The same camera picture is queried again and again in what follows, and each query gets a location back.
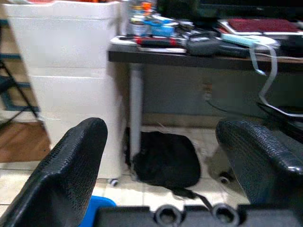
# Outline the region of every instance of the wooden floor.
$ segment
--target wooden floor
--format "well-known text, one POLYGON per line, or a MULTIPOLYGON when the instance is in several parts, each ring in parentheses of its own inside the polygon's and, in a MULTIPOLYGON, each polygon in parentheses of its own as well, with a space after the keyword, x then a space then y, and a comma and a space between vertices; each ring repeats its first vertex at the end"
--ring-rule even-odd
POLYGON ((42 160, 49 146, 41 123, 11 123, 0 130, 0 163, 42 160))

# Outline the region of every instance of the black bag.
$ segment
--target black bag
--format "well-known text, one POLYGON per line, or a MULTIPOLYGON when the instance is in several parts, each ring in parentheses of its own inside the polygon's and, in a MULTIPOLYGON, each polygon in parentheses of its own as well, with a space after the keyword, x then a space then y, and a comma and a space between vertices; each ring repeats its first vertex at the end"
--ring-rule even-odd
POLYGON ((185 136, 142 132, 133 161, 140 181, 169 189, 195 185, 201 175, 195 148, 185 136))

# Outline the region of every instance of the gray metal desk leg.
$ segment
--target gray metal desk leg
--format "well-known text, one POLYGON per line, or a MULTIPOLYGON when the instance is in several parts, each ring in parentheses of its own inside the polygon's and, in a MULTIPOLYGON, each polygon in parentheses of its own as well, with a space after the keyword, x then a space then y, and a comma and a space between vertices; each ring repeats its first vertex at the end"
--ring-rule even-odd
POLYGON ((140 151, 143 104, 143 65, 130 64, 130 155, 131 160, 140 151))

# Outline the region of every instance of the black desk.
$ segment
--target black desk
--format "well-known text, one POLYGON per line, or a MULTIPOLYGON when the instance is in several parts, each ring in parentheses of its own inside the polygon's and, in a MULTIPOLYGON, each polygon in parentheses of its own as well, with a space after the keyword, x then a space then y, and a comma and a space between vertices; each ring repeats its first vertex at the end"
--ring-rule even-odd
MULTIPOLYGON (((250 58, 196 57, 185 54, 141 52, 135 46, 112 44, 108 50, 108 60, 130 64, 130 146, 131 156, 140 149, 140 129, 142 121, 143 77, 142 65, 170 65, 200 67, 226 70, 254 70, 250 58)), ((303 72, 303 60, 278 60, 279 72, 303 72)), ((258 56, 258 66, 266 70, 270 67, 270 58, 258 56)))

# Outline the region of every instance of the power outlet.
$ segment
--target power outlet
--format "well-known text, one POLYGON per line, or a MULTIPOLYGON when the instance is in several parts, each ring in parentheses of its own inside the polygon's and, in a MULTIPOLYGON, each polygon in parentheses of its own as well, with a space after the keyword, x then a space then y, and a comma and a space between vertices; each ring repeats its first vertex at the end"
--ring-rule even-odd
POLYGON ((204 95, 203 98, 205 101, 210 101, 213 98, 213 85, 212 84, 203 84, 204 95))

